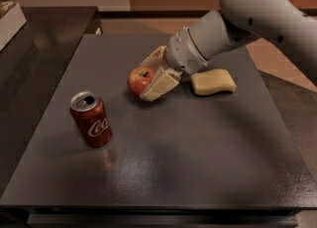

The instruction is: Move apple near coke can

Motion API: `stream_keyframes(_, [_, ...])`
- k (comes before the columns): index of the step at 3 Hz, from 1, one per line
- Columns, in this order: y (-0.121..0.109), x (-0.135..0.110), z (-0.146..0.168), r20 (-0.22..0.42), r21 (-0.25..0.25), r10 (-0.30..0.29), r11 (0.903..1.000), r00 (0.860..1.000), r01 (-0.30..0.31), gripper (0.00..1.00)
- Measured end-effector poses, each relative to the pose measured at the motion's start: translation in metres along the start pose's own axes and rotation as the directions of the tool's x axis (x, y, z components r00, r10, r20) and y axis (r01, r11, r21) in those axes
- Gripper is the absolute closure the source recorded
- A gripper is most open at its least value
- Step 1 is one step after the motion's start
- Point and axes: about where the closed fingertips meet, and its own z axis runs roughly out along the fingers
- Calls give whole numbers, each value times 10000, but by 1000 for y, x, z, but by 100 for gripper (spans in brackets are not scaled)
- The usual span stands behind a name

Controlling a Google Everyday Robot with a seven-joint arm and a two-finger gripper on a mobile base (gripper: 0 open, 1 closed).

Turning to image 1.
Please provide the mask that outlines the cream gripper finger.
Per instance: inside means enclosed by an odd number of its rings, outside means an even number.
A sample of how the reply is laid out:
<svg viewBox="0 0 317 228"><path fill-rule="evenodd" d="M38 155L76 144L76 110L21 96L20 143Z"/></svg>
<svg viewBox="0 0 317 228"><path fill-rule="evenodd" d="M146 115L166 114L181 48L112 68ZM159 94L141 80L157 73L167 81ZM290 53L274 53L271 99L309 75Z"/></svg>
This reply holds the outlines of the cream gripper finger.
<svg viewBox="0 0 317 228"><path fill-rule="evenodd" d="M165 50L166 46L159 46L140 63L140 66L149 67L154 71L157 71L160 67L163 69L169 68L165 59Z"/></svg>
<svg viewBox="0 0 317 228"><path fill-rule="evenodd" d="M180 82L182 72L171 67L159 67L151 83L140 94L145 101L154 101L174 89Z"/></svg>

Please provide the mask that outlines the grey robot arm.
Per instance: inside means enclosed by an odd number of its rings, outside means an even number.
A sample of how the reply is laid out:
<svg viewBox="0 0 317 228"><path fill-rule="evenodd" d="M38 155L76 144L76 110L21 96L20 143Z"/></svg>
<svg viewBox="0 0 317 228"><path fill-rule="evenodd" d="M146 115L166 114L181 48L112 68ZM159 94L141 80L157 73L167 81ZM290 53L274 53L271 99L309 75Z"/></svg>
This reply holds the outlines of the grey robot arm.
<svg viewBox="0 0 317 228"><path fill-rule="evenodd" d="M160 98L174 89L185 73L197 95L235 91L229 72L210 69L208 64L213 57L259 38L273 44L317 83L316 19L288 0L220 0L220 7L179 30L142 62L155 76L141 92L141 99Z"/></svg>

